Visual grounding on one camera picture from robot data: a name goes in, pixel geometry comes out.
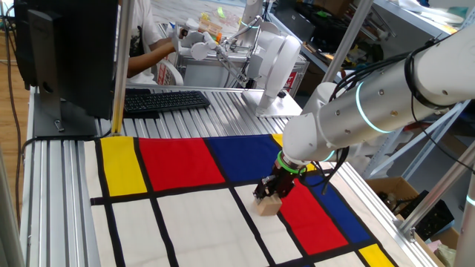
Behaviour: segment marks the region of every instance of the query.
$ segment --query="person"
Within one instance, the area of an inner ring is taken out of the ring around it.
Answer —
[[[122,0],[119,0],[119,15]],[[116,46],[119,38],[117,23]],[[175,51],[170,38],[161,39],[154,22],[150,0],[135,0],[132,17],[131,47],[129,50],[127,78],[129,83],[156,84],[151,67]]]

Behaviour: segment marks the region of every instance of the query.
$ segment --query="wooden block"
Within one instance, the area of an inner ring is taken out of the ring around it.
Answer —
[[[282,200],[277,194],[273,194],[270,197],[264,197],[259,204],[257,204],[254,200],[254,204],[258,208],[259,215],[274,216],[277,215],[281,209]]]

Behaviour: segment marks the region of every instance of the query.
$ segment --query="blue rectangle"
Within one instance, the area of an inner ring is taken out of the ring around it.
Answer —
[[[310,185],[320,182],[320,176],[308,176],[306,181]],[[321,194],[324,185],[313,187],[320,203],[328,210],[331,217],[336,220],[343,232],[350,238],[352,243],[359,243],[370,239],[370,235],[366,232],[361,223],[356,219],[355,214],[344,204],[343,200],[337,195],[332,186],[328,186],[325,195]]]
[[[231,182],[269,176],[281,150],[270,135],[214,137],[205,142]]]

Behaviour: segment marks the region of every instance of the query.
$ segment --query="metal pole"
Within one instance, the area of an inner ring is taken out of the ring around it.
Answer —
[[[452,116],[451,119],[447,120],[443,124],[441,124],[437,130],[435,130],[432,134],[432,139],[436,142],[439,142],[440,139],[445,135],[445,133],[450,129],[452,124],[457,120],[461,112],[467,107],[470,100],[465,101],[461,106],[459,106],[459,110]],[[417,168],[422,164],[424,159],[429,155],[432,149],[436,146],[432,141],[428,140],[427,143],[424,145],[423,149],[417,154],[416,158],[409,164],[406,168],[406,171],[402,174],[402,177],[407,181],[409,178],[416,172]]]
[[[245,28],[251,23],[256,16],[262,16],[263,0],[251,0],[246,2],[243,18],[239,25],[239,30]],[[245,33],[237,37],[237,45],[242,47],[251,47],[254,45],[255,36],[258,34],[259,24],[248,29]]]
[[[463,212],[462,229],[460,230],[457,254],[455,256],[456,267],[471,267],[474,265],[475,248],[475,175],[472,174],[470,187],[468,188],[467,202]]]
[[[457,111],[460,110],[460,107],[462,106],[462,103],[458,103],[453,107],[449,112],[447,112],[444,116],[442,116],[440,119],[437,119],[436,122],[434,122],[429,128],[425,129],[425,132],[427,134],[432,133],[434,130],[436,130],[443,122],[447,121],[450,119],[454,114],[457,113]],[[388,164],[391,162],[395,161],[398,159],[402,154],[406,153],[410,148],[412,148],[415,144],[420,142],[425,138],[425,133],[420,133],[418,136],[416,136],[414,139],[412,139],[410,142],[408,142],[405,146],[403,146],[401,149],[399,149],[397,152],[395,152],[392,156],[390,156],[389,159],[386,159],[381,163],[378,167],[376,167],[373,172],[373,174],[377,174],[380,170],[382,170],[384,167],[386,167]]]
[[[358,35],[361,26],[363,25],[364,19],[366,18],[367,14],[370,12],[371,5],[373,5],[373,0],[361,0],[359,3],[358,8],[356,9],[355,15],[353,16],[350,26],[346,33],[341,40],[338,49],[336,50],[335,57],[332,60],[332,63],[328,67],[327,72],[323,82],[333,82],[336,77],[336,74],[340,70],[341,64],[343,64],[344,59],[347,57],[348,52],[350,51],[351,45],[355,41],[356,35]],[[317,93],[316,90],[311,95],[307,105],[305,105],[302,114],[312,112],[312,105],[308,105],[308,103],[313,103],[317,101]]]
[[[460,162],[472,166],[475,160],[475,142],[459,158]],[[455,162],[442,179],[432,188],[429,194],[414,209],[409,217],[399,226],[399,230],[406,237],[410,236],[411,229],[414,228],[421,219],[437,204],[442,195],[452,187],[452,185],[467,171],[463,165]]]
[[[393,146],[394,142],[398,139],[399,134],[401,134],[402,130],[403,128],[400,128],[387,135],[387,138],[384,141],[384,143],[381,145],[378,151],[371,157],[370,163],[364,169],[363,174],[361,175],[363,179],[373,178],[373,176],[376,174],[376,173],[373,173],[373,170],[381,162],[381,159],[384,157],[384,155],[386,155],[387,153],[390,153],[389,148]]]
[[[0,263],[7,262],[6,267],[24,267],[22,248],[16,224],[13,204],[8,186],[7,170],[3,161],[0,148]]]
[[[134,0],[122,0],[119,21],[119,44],[117,45],[117,74],[112,110],[112,136],[120,135],[122,116],[124,112],[125,84],[127,83],[128,51],[131,46],[132,16],[134,15]]]

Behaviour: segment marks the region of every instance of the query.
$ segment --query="white rectangle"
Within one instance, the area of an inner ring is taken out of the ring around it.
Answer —
[[[255,226],[261,233],[262,240],[275,263],[285,263],[290,260],[302,257],[297,246],[290,238],[285,225],[277,216],[261,216],[258,214],[257,207],[254,204],[254,195],[256,185],[245,185],[236,187],[236,192],[246,207],[247,212],[252,218]]]
[[[355,252],[343,254],[338,257],[324,260],[315,264],[315,267],[335,267],[335,266],[364,267],[364,264],[361,262],[358,256],[356,256]]]
[[[150,200],[112,204],[126,266],[170,266]]]
[[[115,266],[116,260],[114,258],[114,250],[112,249],[111,235],[109,234],[104,206],[91,206],[91,211],[94,218],[94,231],[96,232],[101,266]]]
[[[178,263],[186,266],[268,266],[228,189],[158,199]]]
[[[102,197],[99,171],[97,167],[95,141],[84,142],[84,155],[86,164],[86,182],[88,184],[89,197]]]

